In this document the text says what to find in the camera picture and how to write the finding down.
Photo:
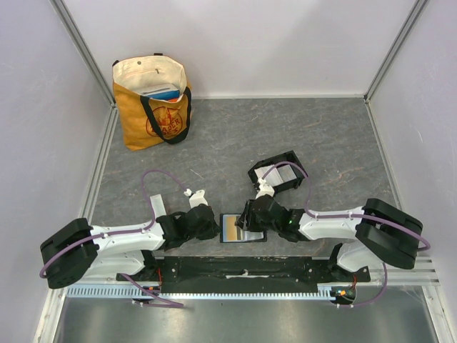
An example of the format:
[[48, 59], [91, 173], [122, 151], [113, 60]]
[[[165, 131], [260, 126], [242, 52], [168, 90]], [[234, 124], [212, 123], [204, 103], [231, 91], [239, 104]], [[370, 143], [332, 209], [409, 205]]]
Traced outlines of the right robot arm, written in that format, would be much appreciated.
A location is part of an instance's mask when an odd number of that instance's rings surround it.
[[362, 207], [318, 213], [287, 209], [264, 195], [246, 202], [236, 226], [249, 232], [272, 230], [290, 242], [340, 239], [326, 268], [338, 282], [373, 264], [410, 270], [426, 246], [418, 219], [377, 198]]

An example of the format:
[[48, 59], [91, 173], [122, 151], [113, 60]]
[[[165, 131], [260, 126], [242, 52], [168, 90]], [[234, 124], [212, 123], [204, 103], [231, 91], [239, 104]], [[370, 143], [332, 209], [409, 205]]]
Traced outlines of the black leather card holder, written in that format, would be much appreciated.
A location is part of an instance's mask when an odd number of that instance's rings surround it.
[[222, 214], [220, 216], [220, 242], [224, 244], [231, 243], [254, 243], [266, 242], [267, 233], [263, 232], [250, 232], [240, 229], [236, 225], [236, 221], [240, 217], [239, 214]]

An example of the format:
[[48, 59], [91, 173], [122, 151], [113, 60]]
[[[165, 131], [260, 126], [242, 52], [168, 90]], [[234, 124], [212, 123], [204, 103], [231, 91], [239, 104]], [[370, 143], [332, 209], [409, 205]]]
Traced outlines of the black plastic card bin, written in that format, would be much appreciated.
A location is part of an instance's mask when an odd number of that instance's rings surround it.
[[263, 159], [255, 163], [249, 170], [248, 170], [248, 177], [255, 186], [256, 190], [258, 190], [258, 177], [256, 176], [254, 169], [257, 169], [262, 166], [269, 166], [273, 165], [267, 172], [266, 175], [273, 169], [279, 168], [284, 165], [290, 165], [293, 167], [294, 172], [297, 176], [297, 179], [292, 180], [290, 182], [283, 183], [277, 187], [273, 187], [275, 190], [275, 195], [278, 193], [287, 191], [289, 189], [297, 189], [301, 186], [303, 180], [308, 176], [306, 173], [302, 163], [299, 161], [295, 151], [287, 151], [282, 154], [278, 154], [273, 157], [269, 157], [267, 159]]

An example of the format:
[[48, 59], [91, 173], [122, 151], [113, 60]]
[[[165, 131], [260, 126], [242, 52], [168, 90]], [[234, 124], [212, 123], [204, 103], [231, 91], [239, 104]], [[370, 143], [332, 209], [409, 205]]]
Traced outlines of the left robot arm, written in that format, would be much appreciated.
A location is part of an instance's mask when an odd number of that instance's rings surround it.
[[154, 222], [124, 227], [89, 225], [87, 219], [71, 221], [41, 246], [44, 266], [39, 273], [47, 280], [49, 289], [70, 286], [89, 275], [136, 275], [147, 281], [156, 275], [157, 263], [140, 256], [132, 267], [122, 263], [105, 262], [120, 255], [126, 262], [134, 259], [131, 252], [170, 250], [192, 240], [213, 239], [221, 232], [210, 206], [200, 204], [188, 212], [174, 212], [155, 218]]

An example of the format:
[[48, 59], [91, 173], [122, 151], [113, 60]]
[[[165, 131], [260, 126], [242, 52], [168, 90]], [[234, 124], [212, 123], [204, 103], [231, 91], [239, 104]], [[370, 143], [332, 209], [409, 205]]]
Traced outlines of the gold credit card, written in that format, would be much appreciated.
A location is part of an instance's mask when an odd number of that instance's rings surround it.
[[225, 218], [225, 242], [241, 242], [243, 240], [243, 230], [236, 225], [237, 220], [238, 215], [230, 215]]

